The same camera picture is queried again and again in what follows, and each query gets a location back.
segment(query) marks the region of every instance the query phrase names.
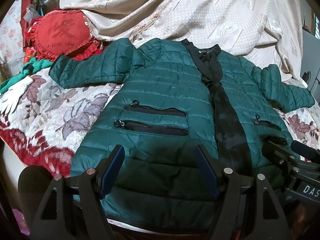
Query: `zipper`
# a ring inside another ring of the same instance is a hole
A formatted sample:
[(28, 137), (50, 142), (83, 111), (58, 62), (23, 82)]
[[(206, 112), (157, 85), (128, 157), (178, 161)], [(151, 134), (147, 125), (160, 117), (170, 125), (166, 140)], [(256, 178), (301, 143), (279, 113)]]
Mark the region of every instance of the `zipper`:
[(255, 125), (264, 125), (267, 127), (271, 127), (273, 129), (277, 129), (279, 131), (281, 131), (281, 128), (279, 126), (277, 126), (276, 124), (273, 124), (269, 121), (264, 121), (264, 120), (260, 120), (260, 115), (256, 114), (256, 120), (254, 121)]
[(187, 136), (188, 130), (180, 127), (169, 126), (169, 125), (150, 125), (137, 121), (130, 120), (115, 120), (114, 126), (117, 128), (122, 128), (130, 131), (137, 132), (148, 132), (157, 133), (164, 135), (176, 135), (176, 136)]
[(176, 108), (167, 108), (167, 109), (156, 109), (151, 106), (142, 106), (138, 100), (133, 100), (131, 104), (125, 105), (124, 107), (127, 111), (140, 112), (145, 114), (161, 114), (161, 115), (174, 115), (186, 117), (187, 113), (183, 112)]

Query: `quilted jacket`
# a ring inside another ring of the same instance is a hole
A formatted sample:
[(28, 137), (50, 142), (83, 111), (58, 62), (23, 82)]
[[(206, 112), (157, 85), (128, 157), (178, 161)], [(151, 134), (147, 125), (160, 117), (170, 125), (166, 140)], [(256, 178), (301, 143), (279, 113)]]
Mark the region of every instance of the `quilted jacket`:
[[(71, 165), (71, 176), (80, 175), (108, 157), (115, 145), (124, 147), (123, 166), (111, 193), (102, 200), (108, 218), (156, 231), (209, 227), (216, 203), (196, 165), (195, 147), (203, 144), (219, 158), (214, 120), (230, 121), (223, 113), (214, 115), (217, 106), (212, 105), (204, 73), (195, 63), (212, 50), (160, 39), (136, 49), (128, 39), (119, 39), (101, 55), (84, 61), (61, 55), (52, 65), (50, 76), (64, 88), (124, 83), (85, 136)], [(243, 143), (251, 158), (248, 173), (265, 174), (277, 188), (282, 183), (280, 172), (262, 156), (261, 135), (283, 138), (285, 147), (292, 137), (268, 101), (288, 112), (310, 107), (314, 99), (306, 89), (281, 83), (276, 65), (262, 70), (224, 51), (216, 59), (222, 70), (218, 87), (245, 134)], [(256, 114), (271, 127), (255, 125)]]

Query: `white glove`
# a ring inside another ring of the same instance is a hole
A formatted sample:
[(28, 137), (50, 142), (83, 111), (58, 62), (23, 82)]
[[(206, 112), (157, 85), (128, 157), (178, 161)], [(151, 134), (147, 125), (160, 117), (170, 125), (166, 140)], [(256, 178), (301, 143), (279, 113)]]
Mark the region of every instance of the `white glove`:
[(8, 91), (4, 94), (1, 99), (1, 114), (13, 113), (18, 105), (20, 97), (26, 92), (28, 86), (34, 81), (30, 76), (26, 76), (24, 79), (15, 83), (9, 87)]

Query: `green glove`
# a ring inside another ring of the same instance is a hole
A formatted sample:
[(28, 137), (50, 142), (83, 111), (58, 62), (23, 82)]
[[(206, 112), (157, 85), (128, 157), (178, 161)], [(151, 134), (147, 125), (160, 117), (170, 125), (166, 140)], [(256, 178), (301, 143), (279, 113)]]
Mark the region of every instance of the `green glove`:
[(36, 58), (33, 57), (29, 62), (23, 65), (22, 70), (18, 75), (7, 79), (0, 85), (0, 94), (2, 95), (7, 92), (9, 87), (24, 79), (26, 76), (31, 76), (44, 68), (50, 67), (52, 64), (53, 62), (50, 62), (49, 60), (41, 59), (37, 61)]

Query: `red plastic wrapper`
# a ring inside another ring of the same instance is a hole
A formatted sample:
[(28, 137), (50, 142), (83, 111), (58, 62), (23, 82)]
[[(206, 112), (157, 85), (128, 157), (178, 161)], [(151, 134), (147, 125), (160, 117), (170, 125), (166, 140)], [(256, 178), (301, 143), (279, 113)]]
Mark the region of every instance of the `red plastic wrapper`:
[(33, 58), (36, 54), (36, 50), (33, 47), (27, 47), (26, 52), (24, 54), (23, 58), (23, 64), (30, 61), (31, 58)]

